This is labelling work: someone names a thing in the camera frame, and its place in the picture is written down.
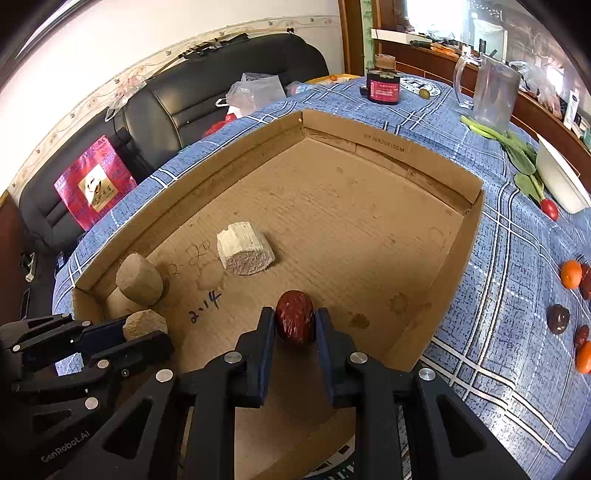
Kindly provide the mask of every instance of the cardboard box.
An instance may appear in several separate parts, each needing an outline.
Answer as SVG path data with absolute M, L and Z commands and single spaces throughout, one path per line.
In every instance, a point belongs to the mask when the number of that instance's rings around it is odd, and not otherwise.
M 134 215 L 78 279 L 76 318 L 142 309 L 115 288 L 117 268 L 136 251 L 169 283 L 152 308 L 168 320 L 176 371 L 233 349 L 261 308 L 290 289 L 327 307 L 360 350 L 410 370 L 464 273 L 481 187 L 409 140 L 327 113 L 292 113 L 196 165 Z M 216 234 L 242 220 L 277 257 L 246 277 L 227 275 L 216 251 Z M 236 412 L 236 478 L 301 478 L 350 438 L 354 422 L 354 412 L 327 402 L 314 349 L 278 342 L 265 406 Z

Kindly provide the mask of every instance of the plastic pitcher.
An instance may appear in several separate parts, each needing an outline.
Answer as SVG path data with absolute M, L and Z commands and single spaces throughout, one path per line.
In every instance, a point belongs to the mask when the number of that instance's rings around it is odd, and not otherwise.
M 473 102 L 460 98 L 460 80 L 466 63 L 479 67 Z M 520 80 L 521 75 L 503 62 L 484 55 L 476 57 L 471 53 L 460 57 L 453 73 L 453 87 L 460 106 L 471 109 L 470 117 L 499 133 L 504 133 L 509 127 Z

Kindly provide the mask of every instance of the pitcher handle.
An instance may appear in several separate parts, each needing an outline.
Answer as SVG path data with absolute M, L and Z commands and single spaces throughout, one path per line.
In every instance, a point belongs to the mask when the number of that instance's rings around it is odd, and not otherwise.
M 463 108 L 472 109 L 474 107 L 474 103 L 471 100 L 461 100 L 460 94 L 462 92 L 462 85 L 460 82 L 462 81 L 462 73 L 464 72 L 464 67 L 466 63 L 472 63 L 477 67 L 480 66 L 481 59 L 472 55 L 471 53 L 465 53 L 460 57 L 460 59 L 456 63 L 456 69 L 453 71 L 453 89 L 456 92 L 457 102 Z

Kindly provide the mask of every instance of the blue tablecloth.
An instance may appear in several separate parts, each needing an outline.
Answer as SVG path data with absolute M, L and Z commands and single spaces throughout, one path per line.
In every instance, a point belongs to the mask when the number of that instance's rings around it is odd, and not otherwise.
M 590 323 L 589 304 L 566 290 L 559 265 L 589 258 L 591 210 L 554 223 L 513 183 L 516 172 L 496 141 L 460 123 L 450 87 L 424 100 L 401 90 L 395 106 L 376 105 L 359 94 L 364 79 L 315 86 L 236 120 L 179 152 L 113 208 L 82 240 L 58 273 L 53 311 L 73 312 L 71 290 L 101 246 L 146 201 L 187 170 L 241 135 L 292 111 L 312 108 L 351 118 L 424 145 L 484 181 L 486 203 L 476 244 L 449 311 L 421 359 L 442 374 L 532 479 L 550 479 L 568 459 L 591 420 L 591 375 L 574 368 L 573 335 Z M 521 138 L 537 146 L 523 130 Z M 570 324 L 560 336 L 546 327 L 546 308 L 560 303 Z M 78 371 L 80 357 L 58 365 Z M 408 448 L 402 443 L 408 459 Z M 315 478 L 350 476 L 347 460 Z M 408 462 L 405 474 L 409 478 Z

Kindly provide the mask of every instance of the orange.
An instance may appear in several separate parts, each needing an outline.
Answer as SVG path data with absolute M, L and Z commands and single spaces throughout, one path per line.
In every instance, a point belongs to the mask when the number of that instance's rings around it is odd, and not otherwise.
M 560 269 L 560 279 L 562 285 L 570 290 L 577 288 L 583 278 L 581 264 L 576 260 L 568 260 L 562 264 Z
M 577 367 L 577 371 L 581 374 L 588 374 L 591 372 L 591 342 L 585 342 L 583 346 L 577 350 L 574 364 Z

